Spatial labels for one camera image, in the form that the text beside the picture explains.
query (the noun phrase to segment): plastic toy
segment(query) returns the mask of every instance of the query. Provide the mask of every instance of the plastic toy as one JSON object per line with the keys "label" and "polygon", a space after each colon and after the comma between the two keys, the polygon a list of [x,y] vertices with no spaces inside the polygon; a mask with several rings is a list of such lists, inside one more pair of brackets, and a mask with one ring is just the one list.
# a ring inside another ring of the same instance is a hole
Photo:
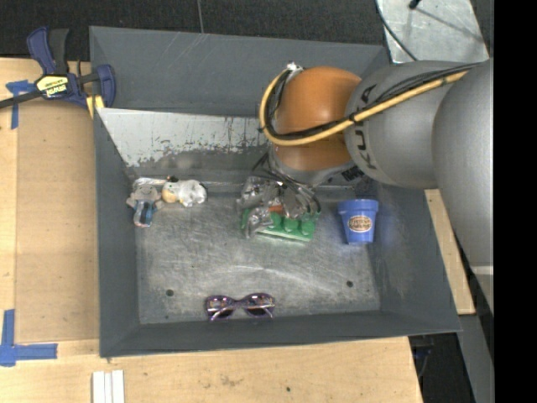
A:
{"label": "plastic toy", "polygon": [[134,209],[134,224],[138,227],[149,227],[153,221],[153,213],[164,206],[161,195],[154,186],[140,185],[131,193],[127,204]]}
{"label": "plastic toy", "polygon": [[162,199],[167,203],[179,202],[184,207],[192,207],[207,199],[207,190],[198,181],[170,178],[162,187]]}

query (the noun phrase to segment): blue clamp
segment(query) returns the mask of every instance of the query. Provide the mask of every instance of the blue clamp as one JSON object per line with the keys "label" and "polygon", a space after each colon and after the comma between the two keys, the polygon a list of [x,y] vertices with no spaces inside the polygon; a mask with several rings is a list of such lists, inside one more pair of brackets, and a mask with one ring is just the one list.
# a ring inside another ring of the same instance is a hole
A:
{"label": "blue clamp", "polygon": [[[88,95],[84,91],[83,85],[93,81],[100,83],[99,93],[104,105],[110,107],[113,104],[116,97],[116,82],[110,65],[99,65],[93,73],[84,76],[76,76],[69,72],[65,61],[65,40],[68,33],[68,29],[53,29],[49,33],[47,27],[39,27],[28,36],[26,42],[29,53],[32,59],[41,66],[43,75],[34,82],[32,91],[19,93],[0,101],[0,109],[15,106],[37,97],[42,97],[45,100],[70,102],[87,109]],[[15,127],[13,127],[12,121],[12,128],[17,127],[18,121],[14,125]]]}
{"label": "blue clamp", "polygon": [[[18,96],[21,93],[35,91],[35,85],[33,82],[24,81],[15,81],[8,82],[6,88],[14,96]],[[13,104],[13,109],[11,110],[11,129],[14,130],[18,127],[18,104]]]}
{"label": "blue clamp", "polygon": [[0,366],[13,367],[17,361],[31,359],[57,359],[58,343],[15,345],[15,310],[4,311],[2,344],[0,344]]}

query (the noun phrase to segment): black floor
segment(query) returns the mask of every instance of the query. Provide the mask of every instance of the black floor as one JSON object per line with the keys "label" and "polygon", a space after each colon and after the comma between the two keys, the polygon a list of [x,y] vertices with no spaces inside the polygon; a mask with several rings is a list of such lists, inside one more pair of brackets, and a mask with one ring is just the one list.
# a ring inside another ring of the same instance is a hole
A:
{"label": "black floor", "polygon": [[[493,56],[493,0],[471,2]],[[90,25],[385,43],[373,0],[0,0],[0,14],[0,56],[27,56],[26,36],[43,25],[70,29],[69,60],[90,59]],[[411,342],[425,403],[474,401],[456,334]]]}

